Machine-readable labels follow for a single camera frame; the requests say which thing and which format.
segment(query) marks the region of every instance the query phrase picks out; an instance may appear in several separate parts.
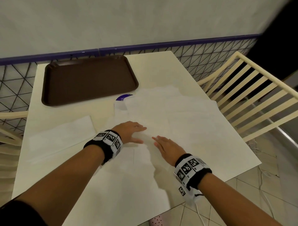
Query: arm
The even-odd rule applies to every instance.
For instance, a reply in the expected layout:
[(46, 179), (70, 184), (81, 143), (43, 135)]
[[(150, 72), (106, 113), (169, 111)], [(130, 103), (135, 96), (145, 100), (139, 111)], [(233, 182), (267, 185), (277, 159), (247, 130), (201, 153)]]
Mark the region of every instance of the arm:
[[(146, 130), (138, 123), (126, 122), (113, 128), (123, 143), (143, 143), (132, 137)], [(32, 206), (49, 225), (62, 225), (96, 169), (105, 158), (103, 150), (89, 145), (39, 180), (16, 200)]]
[[(178, 144), (165, 137), (153, 137), (154, 145), (161, 152), (162, 157), (172, 166), (185, 154), (185, 150)], [(226, 225), (270, 225), (281, 226), (263, 210), (218, 179), (215, 175), (207, 173), (200, 182), (197, 189), (207, 198)]]

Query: purple sticker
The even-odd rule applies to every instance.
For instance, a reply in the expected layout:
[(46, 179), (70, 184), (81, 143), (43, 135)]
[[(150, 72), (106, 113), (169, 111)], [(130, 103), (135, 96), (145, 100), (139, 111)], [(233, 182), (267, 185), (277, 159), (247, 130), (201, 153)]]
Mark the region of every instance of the purple sticker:
[(132, 96), (132, 94), (123, 94), (120, 97), (118, 97), (116, 100), (123, 101), (126, 97)]

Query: black sleeve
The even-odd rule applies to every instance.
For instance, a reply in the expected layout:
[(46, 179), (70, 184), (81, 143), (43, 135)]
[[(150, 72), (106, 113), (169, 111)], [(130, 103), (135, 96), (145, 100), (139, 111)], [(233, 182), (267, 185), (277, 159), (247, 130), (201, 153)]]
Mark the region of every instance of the black sleeve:
[(1, 225), (41, 225), (47, 226), (38, 212), (30, 205), (11, 200), (0, 207)]

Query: purple stripe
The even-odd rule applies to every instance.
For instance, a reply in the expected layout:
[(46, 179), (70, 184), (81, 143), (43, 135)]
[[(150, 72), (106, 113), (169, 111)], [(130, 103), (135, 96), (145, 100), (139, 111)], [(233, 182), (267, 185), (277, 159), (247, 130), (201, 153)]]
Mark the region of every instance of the purple stripe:
[(10, 65), (10, 64), (29, 63), (29, 62), (39, 62), (39, 61), (51, 61), (51, 60), (67, 59), (71, 57), (83, 57), (83, 56), (91, 56), (91, 55), (99, 56), (98, 49), (2, 58), (0, 59), (0, 66)]
[(116, 53), (116, 52), (129, 52), (129, 51), (135, 51), (135, 50), (159, 49), (159, 48), (168, 48), (168, 47), (175, 47), (175, 46), (188, 46), (188, 45), (197, 45), (197, 44), (224, 42), (224, 41), (236, 41), (236, 40), (259, 38), (260, 36), (261, 34), (238, 35), (238, 36), (229, 36), (229, 37), (220, 37), (220, 38), (205, 38), (205, 39), (194, 39), (194, 40), (186, 40), (186, 41), (173, 41), (173, 42), (160, 42), (160, 43), (141, 44), (141, 45), (132, 45), (132, 46), (108, 47), (108, 48), (100, 48), (99, 53), (101, 56), (105, 56), (106, 54)]
[(168, 48), (168, 47), (175, 47), (175, 46), (187, 46), (187, 45), (215, 43), (215, 42), (224, 42), (224, 41), (236, 41), (236, 40), (258, 38), (260, 36), (261, 34), (238, 35), (238, 36), (229, 36), (229, 37), (220, 37), (220, 38), (205, 38), (205, 39), (194, 39), (194, 40), (186, 40), (186, 41), (160, 42), (160, 43), (141, 44), (141, 45), (132, 45), (132, 46), (119, 46), (119, 47), (108, 47), (108, 48), (99, 48), (99, 49), (88, 49), (88, 50), (81, 50), (81, 51), (9, 57), (9, 58), (1, 58), (0, 66), (10, 65), (10, 64), (29, 63), (29, 62), (39, 62), (39, 61), (51, 61), (51, 60), (66, 59), (71, 57), (83, 57), (83, 56), (90, 56), (90, 55), (105, 56), (106, 54), (116, 53), (116, 52), (129, 52), (129, 51), (135, 51), (135, 50), (159, 49), (159, 48)]

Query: brown tray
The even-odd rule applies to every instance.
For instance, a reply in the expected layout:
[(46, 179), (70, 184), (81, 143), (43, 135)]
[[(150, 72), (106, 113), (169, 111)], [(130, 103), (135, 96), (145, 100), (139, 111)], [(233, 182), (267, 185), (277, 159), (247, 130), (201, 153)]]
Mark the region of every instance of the brown tray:
[(128, 93), (138, 86), (125, 56), (53, 62), (45, 68), (41, 101), (59, 106)]

